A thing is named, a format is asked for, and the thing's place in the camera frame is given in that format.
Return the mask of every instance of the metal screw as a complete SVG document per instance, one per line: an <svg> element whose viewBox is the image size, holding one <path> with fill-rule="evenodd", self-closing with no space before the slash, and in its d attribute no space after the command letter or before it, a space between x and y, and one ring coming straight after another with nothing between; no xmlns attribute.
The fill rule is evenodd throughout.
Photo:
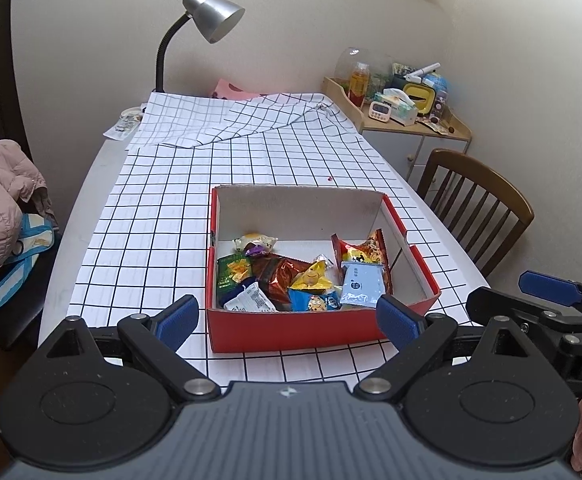
<svg viewBox="0 0 582 480"><path fill-rule="evenodd" d="M563 335L562 339L564 339L564 341L566 341L567 343L571 343L572 345L576 345L580 342L579 337L576 337L576 336L571 335L571 334Z"/></svg>
<svg viewBox="0 0 582 480"><path fill-rule="evenodd" d="M191 395L207 395L215 390L215 383L209 379L189 379L184 389Z"/></svg>
<svg viewBox="0 0 582 480"><path fill-rule="evenodd" d="M381 377L368 377L360 381L360 389L367 394L385 394L391 389L391 383Z"/></svg>

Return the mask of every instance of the gray ribbed plate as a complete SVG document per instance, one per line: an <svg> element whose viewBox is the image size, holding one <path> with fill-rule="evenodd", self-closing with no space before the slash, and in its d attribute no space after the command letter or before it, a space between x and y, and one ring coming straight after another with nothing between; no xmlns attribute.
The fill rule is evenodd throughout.
<svg viewBox="0 0 582 480"><path fill-rule="evenodd" d="M524 472L487 472L450 462L414 439L391 406L356 399L344 383L233 383L221 400L186 407L164 439L128 462L80 474L16 463L2 476L6 480L451 478L575 476L557 462Z"/></svg>

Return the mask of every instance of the cardboard box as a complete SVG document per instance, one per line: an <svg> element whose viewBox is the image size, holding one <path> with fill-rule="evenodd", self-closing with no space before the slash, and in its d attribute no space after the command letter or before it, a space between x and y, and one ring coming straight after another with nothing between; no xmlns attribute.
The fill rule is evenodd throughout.
<svg viewBox="0 0 582 480"><path fill-rule="evenodd" d="M216 261L234 252L235 238L260 232L279 240L274 253L310 262L334 260L332 234L358 244L382 229L393 295L424 314L440 295L436 280L383 193L301 186L218 186L212 191L206 319L214 352L261 352L336 346L384 338L375 309L331 312L230 312L216 306Z"/></svg>

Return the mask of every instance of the chair backrest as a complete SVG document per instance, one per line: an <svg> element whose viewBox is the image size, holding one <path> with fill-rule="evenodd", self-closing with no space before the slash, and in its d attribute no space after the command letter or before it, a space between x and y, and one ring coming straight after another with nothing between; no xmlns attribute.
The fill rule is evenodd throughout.
<svg viewBox="0 0 582 480"><path fill-rule="evenodd" d="M484 193L475 205L460 232L454 234L458 242L462 244L462 241L469 231L472 231L471 238L465 245L463 245L467 253L472 250L475 243L480 239L482 234L484 234L485 229L492 221L498 207L500 205L506 207L506 211L495 224L490 234L486 236L484 243L482 243L477 252L471 257L476 265L478 265L479 259L484 256L488 247L496 239L511 213L517 217L516 224L513 225L513 228L504 237L500 245L491 254L490 258L482 267L478 265L480 272L482 272L482 275L486 277L511 250L525 229L529 227L529 224L535 217L533 209L522 193L520 193L513 184L507 181L506 178L471 156L459 152L453 152L451 150L433 150L431 152L417 190L417 194L423 200L426 200L426 195L436 177L438 168L445 168L448 172L440 184L440 187L430 204L430 208L442 222L444 222L455 205L464 184L467 181L472 183L471 188L463 196L461 203L454 211L450 223L447 225L451 233L453 233L453 230L458 226L458 223L462 219L469 204L472 205L474 202L473 195L478 189L478 186L484 190ZM480 216L480 212L490 195L495 198L495 202L492 204L488 212L486 212L484 217L481 218L480 224L475 227L474 224L476 224L476 220L478 219L478 216Z"/></svg>

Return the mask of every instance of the pink pillow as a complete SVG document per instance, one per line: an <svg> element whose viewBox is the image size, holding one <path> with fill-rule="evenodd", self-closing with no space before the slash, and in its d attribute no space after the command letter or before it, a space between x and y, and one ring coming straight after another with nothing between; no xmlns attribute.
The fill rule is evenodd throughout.
<svg viewBox="0 0 582 480"><path fill-rule="evenodd" d="M253 94L251 92L245 92L244 90L237 88L237 86L232 85L224 79L220 79L217 82L215 90L211 94L213 99L229 99L231 101L242 101L244 99L253 99L254 97L260 97L266 94Z"/></svg>

